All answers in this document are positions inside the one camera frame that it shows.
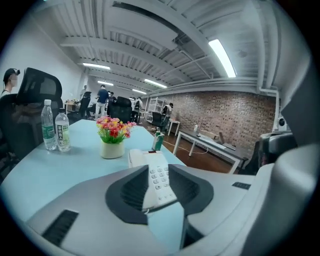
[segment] cable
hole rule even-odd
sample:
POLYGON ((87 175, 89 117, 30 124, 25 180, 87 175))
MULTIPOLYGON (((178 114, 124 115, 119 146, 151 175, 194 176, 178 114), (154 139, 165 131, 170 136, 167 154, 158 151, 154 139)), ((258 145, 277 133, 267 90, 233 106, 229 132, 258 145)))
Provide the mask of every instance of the cable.
MULTIPOLYGON (((171 146, 176 146, 176 145, 173 145, 173 144, 171 144, 171 143, 169 143, 169 142, 167 142, 167 141, 163 141, 163 142, 165 142, 165 143, 168 143, 168 144, 170 144, 171 146)), ((185 150, 185 151, 188 151, 189 153, 190 153, 190 151, 189 150, 187 150, 187 149, 185 149, 185 148, 183 148, 183 147, 180 147, 180 146, 178 146, 178 148, 180 148, 180 149, 183 149, 183 150, 185 150)), ((208 153, 208 150, 209 150, 209 148, 207 147, 206 148, 206 152, 192 152, 193 154, 206 154, 206 153, 208 153)))

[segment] white pot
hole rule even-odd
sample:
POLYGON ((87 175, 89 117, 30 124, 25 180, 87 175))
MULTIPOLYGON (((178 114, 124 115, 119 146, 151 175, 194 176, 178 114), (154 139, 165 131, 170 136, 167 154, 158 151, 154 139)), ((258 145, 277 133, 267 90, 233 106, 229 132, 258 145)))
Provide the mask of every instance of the white pot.
POLYGON ((119 144, 104 143, 101 140, 100 156, 105 159, 120 158, 125 154, 125 144, 122 141, 119 144))

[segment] wooden floor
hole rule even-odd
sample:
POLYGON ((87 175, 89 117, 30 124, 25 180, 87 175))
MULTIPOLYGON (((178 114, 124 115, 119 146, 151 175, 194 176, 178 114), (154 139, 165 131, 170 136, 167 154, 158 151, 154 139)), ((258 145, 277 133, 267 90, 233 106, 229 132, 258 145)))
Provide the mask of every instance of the wooden floor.
MULTIPOLYGON (((142 122, 139 125, 149 130, 148 127, 150 127, 150 124, 148 122, 142 122)), ((175 134, 172 132, 170 136, 168 136, 167 134, 168 133, 166 133, 166 135, 164 136, 164 142, 162 145, 173 152, 178 136, 175 136, 175 134)), ((203 150, 202 148, 199 148, 197 146, 194 147, 192 156, 189 156, 191 146, 191 142, 181 138, 179 148, 176 152, 176 156, 186 166, 217 173, 228 173, 231 169, 232 165, 230 163, 227 163, 220 158, 215 157, 211 153, 206 153, 206 150, 203 150)))

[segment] telephone handset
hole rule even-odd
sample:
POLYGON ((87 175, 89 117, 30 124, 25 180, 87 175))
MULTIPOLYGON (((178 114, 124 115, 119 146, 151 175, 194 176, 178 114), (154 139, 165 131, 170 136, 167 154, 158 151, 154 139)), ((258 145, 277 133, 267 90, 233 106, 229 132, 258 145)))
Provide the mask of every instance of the telephone handset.
POLYGON ((129 166, 148 165, 148 189, 144 195, 142 210, 159 208, 177 200, 169 184, 168 163, 161 151, 142 152, 132 149, 129 152, 129 166))

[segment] water bottle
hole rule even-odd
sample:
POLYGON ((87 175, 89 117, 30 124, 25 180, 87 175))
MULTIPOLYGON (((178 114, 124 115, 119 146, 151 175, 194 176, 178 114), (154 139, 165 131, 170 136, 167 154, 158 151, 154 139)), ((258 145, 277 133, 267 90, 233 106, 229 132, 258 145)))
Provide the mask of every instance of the water bottle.
POLYGON ((51 110, 51 100, 44 100, 44 107, 41 112, 42 135, 45 148, 49 151, 57 148, 54 129, 54 115, 51 110))
POLYGON ((64 108, 59 109, 59 114, 55 118, 55 130, 59 150, 61 152, 70 150, 69 119, 64 108))

